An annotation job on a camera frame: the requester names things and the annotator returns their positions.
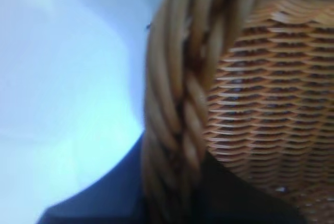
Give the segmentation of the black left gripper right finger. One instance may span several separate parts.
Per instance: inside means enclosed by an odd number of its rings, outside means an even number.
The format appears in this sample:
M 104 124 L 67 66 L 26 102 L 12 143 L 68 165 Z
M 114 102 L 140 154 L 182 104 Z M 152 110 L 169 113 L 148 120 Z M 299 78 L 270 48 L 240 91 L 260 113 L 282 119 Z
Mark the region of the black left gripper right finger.
M 285 201 L 239 178 L 207 153 L 193 194 L 193 223 L 306 223 Z

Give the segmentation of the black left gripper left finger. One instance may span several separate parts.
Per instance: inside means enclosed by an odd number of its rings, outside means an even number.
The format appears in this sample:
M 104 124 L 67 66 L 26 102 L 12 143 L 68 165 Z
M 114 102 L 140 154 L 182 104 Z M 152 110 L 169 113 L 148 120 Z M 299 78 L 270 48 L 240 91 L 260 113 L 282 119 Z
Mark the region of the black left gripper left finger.
M 45 210 L 38 223 L 147 223 L 138 138 L 106 175 L 76 195 Z

